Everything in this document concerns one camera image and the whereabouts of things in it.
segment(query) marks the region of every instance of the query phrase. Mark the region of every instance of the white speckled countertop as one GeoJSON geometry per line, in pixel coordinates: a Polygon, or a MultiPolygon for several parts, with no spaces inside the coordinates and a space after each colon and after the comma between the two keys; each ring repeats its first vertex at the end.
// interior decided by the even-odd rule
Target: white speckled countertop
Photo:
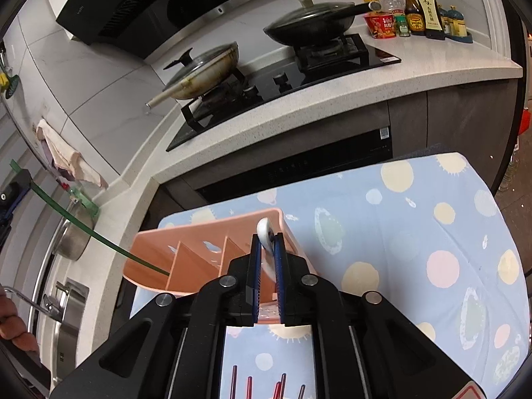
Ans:
{"type": "MultiPolygon", "coordinates": [[[[126,171],[106,193],[96,231],[128,249],[159,184],[260,140],[371,103],[469,82],[520,78],[522,68],[479,44],[423,37],[374,40],[372,46],[402,58],[390,66],[362,71],[291,93],[252,109],[208,133],[166,152],[184,119],[176,106],[155,129],[126,171]]],[[[56,280],[74,279],[89,287],[77,349],[78,364],[108,335],[124,259],[91,239],[76,262],[56,260],[46,292],[56,280]]],[[[42,358],[51,365],[52,323],[39,334],[42,358]]]]}

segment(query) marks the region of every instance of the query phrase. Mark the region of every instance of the towel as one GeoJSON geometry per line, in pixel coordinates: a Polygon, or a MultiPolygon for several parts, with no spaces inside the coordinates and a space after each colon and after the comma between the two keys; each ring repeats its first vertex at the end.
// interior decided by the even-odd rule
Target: towel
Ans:
{"type": "Polygon", "coordinates": [[[67,170],[76,180],[90,181],[101,188],[107,188],[107,182],[103,177],[91,168],[81,153],[70,147],[43,118],[37,125],[36,135],[39,141],[46,141],[58,169],[67,170]]]}

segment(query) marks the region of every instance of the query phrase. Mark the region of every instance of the frying pan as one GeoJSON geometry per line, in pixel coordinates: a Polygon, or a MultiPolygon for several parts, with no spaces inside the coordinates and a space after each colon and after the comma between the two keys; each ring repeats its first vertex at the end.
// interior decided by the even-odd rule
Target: frying pan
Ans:
{"type": "Polygon", "coordinates": [[[347,31],[356,15],[382,8],[378,1],[363,4],[350,2],[314,4],[312,0],[299,1],[302,7],[277,19],[264,29],[264,33],[283,45],[293,47],[321,45],[347,31]]]}
{"type": "Polygon", "coordinates": [[[169,97],[195,99],[225,80],[238,64],[236,42],[218,46],[194,59],[191,58],[191,50],[187,49],[178,60],[164,68],[166,70],[179,63],[184,66],[166,84],[163,92],[146,104],[148,108],[157,106],[169,97]]]}

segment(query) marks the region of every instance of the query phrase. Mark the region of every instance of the green stick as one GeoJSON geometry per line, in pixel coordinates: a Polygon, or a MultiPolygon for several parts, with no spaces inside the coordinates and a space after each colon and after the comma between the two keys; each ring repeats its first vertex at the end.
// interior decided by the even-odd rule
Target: green stick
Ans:
{"type": "MultiPolygon", "coordinates": [[[[11,168],[15,172],[19,173],[20,171],[22,171],[22,168],[20,168],[18,163],[15,162],[14,160],[11,161],[10,165],[11,165],[11,168]]],[[[33,180],[31,180],[30,187],[31,187],[31,190],[33,190],[36,194],[38,194],[39,197],[41,197],[42,200],[44,202],[46,202],[51,208],[53,208],[55,211],[57,211],[65,219],[68,219],[70,222],[72,222],[75,226],[80,228],[82,231],[84,231],[87,234],[89,234],[91,237],[94,237],[96,240],[100,241],[101,243],[105,244],[106,246],[110,247],[111,249],[116,250],[118,253],[126,256],[130,260],[138,262],[139,264],[142,264],[143,266],[148,267],[149,269],[152,269],[152,270],[154,270],[154,271],[156,271],[158,273],[162,273],[165,276],[169,276],[170,275],[168,273],[168,271],[164,271],[163,269],[161,269],[161,268],[159,268],[159,267],[157,267],[157,266],[155,266],[153,264],[150,264],[148,261],[145,261],[145,260],[133,255],[132,253],[129,253],[127,250],[122,249],[120,246],[117,246],[113,242],[107,240],[107,238],[102,237],[100,234],[98,234],[97,232],[95,232],[94,230],[92,230],[91,228],[86,226],[86,224],[84,224],[83,222],[79,221],[76,217],[72,216],[68,211],[66,211],[57,202],[55,202],[50,196],[48,196],[48,194],[46,192],[44,192],[44,190],[41,189],[33,180]]]]}

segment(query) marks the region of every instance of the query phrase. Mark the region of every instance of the tablecloth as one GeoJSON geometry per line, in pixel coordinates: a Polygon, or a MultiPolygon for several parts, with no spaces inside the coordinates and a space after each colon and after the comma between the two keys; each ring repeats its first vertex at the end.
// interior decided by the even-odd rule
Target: tablecloth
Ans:
{"type": "MultiPolygon", "coordinates": [[[[159,227],[276,206],[324,278],[345,292],[378,290],[494,399],[528,352],[520,258],[490,191],[458,153],[331,174],[172,214],[159,227]]],[[[153,293],[137,290],[136,313],[153,293]]],[[[238,365],[237,397],[316,398],[309,327],[229,327],[221,399],[238,365]]]]}

